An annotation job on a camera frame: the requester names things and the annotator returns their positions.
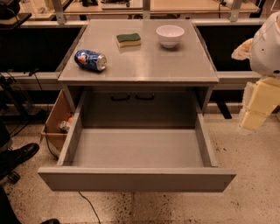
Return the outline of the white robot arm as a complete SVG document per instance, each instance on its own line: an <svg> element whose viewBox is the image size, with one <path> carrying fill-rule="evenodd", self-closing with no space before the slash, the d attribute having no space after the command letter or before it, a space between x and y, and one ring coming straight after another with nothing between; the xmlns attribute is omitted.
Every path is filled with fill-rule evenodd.
<svg viewBox="0 0 280 224"><path fill-rule="evenodd" d="M235 60L249 60L253 72L261 75L244 88L239 131L245 134L259 129L280 105L280 12L269 16L253 38L244 41L232 53Z"/></svg>

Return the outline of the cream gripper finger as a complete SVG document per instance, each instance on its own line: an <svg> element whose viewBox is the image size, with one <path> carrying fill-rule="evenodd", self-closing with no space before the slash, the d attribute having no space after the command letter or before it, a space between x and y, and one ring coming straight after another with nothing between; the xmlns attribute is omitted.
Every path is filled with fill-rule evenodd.
<svg viewBox="0 0 280 224"><path fill-rule="evenodd" d="M256 83L248 82L244 88L239 127L257 130L267 117L280 105L280 80L267 77Z"/></svg>
<svg viewBox="0 0 280 224"><path fill-rule="evenodd" d="M253 39L247 39L241 45L239 45L236 49L234 49L231 57L234 60L249 60L251 56L251 46Z"/></svg>

